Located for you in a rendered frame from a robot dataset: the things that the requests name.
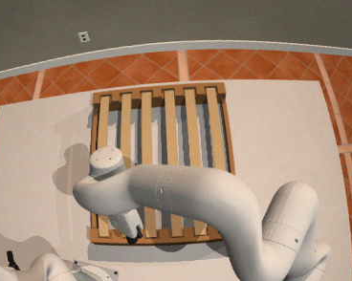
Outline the wooden bed frame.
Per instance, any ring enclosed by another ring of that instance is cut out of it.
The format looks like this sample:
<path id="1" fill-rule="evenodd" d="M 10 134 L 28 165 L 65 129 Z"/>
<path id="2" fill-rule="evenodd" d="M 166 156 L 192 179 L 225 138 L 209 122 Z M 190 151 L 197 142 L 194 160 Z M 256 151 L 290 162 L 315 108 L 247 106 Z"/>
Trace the wooden bed frame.
<path id="1" fill-rule="evenodd" d="M 165 91 L 174 91 L 175 106 L 186 105 L 185 90 L 188 89 L 194 89 L 196 104 L 208 104 L 206 88 L 215 88 L 217 103 L 221 103 L 222 100 L 221 108 L 229 158 L 229 171 L 230 173 L 235 175 L 234 158 L 231 142 L 231 129 L 226 103 L 226 88 L 224 82 L 148 86 L 93 93 L 92 104 L 95 109 L 93 120 L 92 154 L 95 150 L 98 149 L 99 110 L 101 97 L 110 97 L 109 112 L 121 110 L 122 95 L 126 94 L 131 94 L 131 109 L 141 109 L 142 93 L 145 92 L 151 92 L 151 108 L 165 107 Z M 158 229 L 156 229 L 157 237 L 146 237 L 145 230 L 142 231 L 141 229 L 143 237 L 142 239 L 138 238 L 138 242 L 133 246 L 175 246 L 220 242 L 221 240 L 223 241 L 220 233 L 214 227 L 211 226 L 206 227 L 205 235 L 195 235 L 194 227 L 183 227 L 183 229 L 183 236 L 178 237 L 172 237 L 172 229 L 168 228 L 159 229 L 159 233 Z M 95 245 L 103 246 L 131 246 L 130 244 L 128 244 L 126 237 L 123 237 L 123 233 L 121 233 L 117 229 L 109 229 L 109 237 L 99 236 L 99 216 L 98 214 L 94 213 L 92 213 L 92 228 L 90 228 L 90 242 Z"/>

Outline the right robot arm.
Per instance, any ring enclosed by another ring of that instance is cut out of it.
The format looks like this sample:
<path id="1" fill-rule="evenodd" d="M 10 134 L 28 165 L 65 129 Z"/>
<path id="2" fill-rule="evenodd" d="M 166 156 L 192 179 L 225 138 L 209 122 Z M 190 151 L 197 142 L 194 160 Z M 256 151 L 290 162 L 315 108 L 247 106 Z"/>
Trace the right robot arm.
<path id="1" fill-rule="evenodd" d="M 319 198 L 309 184 L 281 186 L 262 220 L 253 191 L 221 169 L 150 163 L 126 169 L 114 146 L 93 152 L 89 163 L 90 174 L 73 194 L 92 213 L 147 206 L 204 222 L 220 233 L 240 281 L 321 281 L 325 273 L 331 249 L 315 240 Z"/>

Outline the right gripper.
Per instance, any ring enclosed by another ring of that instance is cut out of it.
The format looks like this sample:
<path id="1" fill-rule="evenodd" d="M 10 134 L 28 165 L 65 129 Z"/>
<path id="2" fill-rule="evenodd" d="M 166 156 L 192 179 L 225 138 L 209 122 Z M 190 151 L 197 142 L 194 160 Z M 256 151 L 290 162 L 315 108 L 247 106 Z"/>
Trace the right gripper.
<path id="1" fill-rule="evenodd" d="M 138 242 L 138 238 L 143 237 L 140 230 L 141 228 L 143 231 L 143 224 L 136 208 L 125 213 L 108 216 L 108 219 L 115 229 L 126 235 L 126 240 L 131 246 Z"/>

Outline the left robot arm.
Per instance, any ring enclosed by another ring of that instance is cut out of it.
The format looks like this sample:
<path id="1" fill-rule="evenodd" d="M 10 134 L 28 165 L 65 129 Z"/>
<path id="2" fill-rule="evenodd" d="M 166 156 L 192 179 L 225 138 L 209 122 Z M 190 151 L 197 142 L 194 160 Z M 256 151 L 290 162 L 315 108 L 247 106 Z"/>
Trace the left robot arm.
<path id="1" fill-rule="evenodd" d="M 54 253 L 45 252 L 36 257 L 27 270 L 7 270 L 0 266 L 0 281 L 113 280 L 106 271 L 95 266 L 83 266 L 77 270 L 69 270 L 60 257 Z"/>

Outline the tan wooden slat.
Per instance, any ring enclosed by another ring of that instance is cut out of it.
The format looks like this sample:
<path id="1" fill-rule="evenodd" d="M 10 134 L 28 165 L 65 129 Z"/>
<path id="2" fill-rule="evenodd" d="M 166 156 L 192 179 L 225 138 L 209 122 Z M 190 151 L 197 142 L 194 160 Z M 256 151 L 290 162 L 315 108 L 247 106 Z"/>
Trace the tan wooden slat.
<path id="1" fill-rule="evenodd" d="M 221 125 L 215 88 L 206 88 L 215 168 L 226 171 Z"/>
<path id="2" fill-rule="evenodd" d="M 179 165 L 174 91 L 165 91 L 165 123 L 168 165 Z M 172 237 L 183 236 L 182 216 L 171 214 Z"/>
<path id="3" fill-rule="evenodd" d="M 131 94 L 122 95 L 121 104 L 121 152 L 126 169 L 131 167 L 130 161 L 130 131 L 131 131 Z"/>
<path id="4" fill-rule="evenodd" d="M 98 149 L 107 146 L 109 99 L 101 97 L 100 100 Z M 99 236 L 109 237 L 108 216 L 99 215 Z"/>
<path id="5" fill-rule="evenodd" d="M 142 160 L 152 161 L 151 92 L 142 93 Z M 144 207 L 145 235 L 157 237 L 155 209 Z"/>
<path id="6" fill-rule="evenodd" d="M 201 167 L 200 144 L 194 90 L 185 90 L 190 166 Z M 205 235 L 204 222 L 194 220 L 195 235 Z"/>

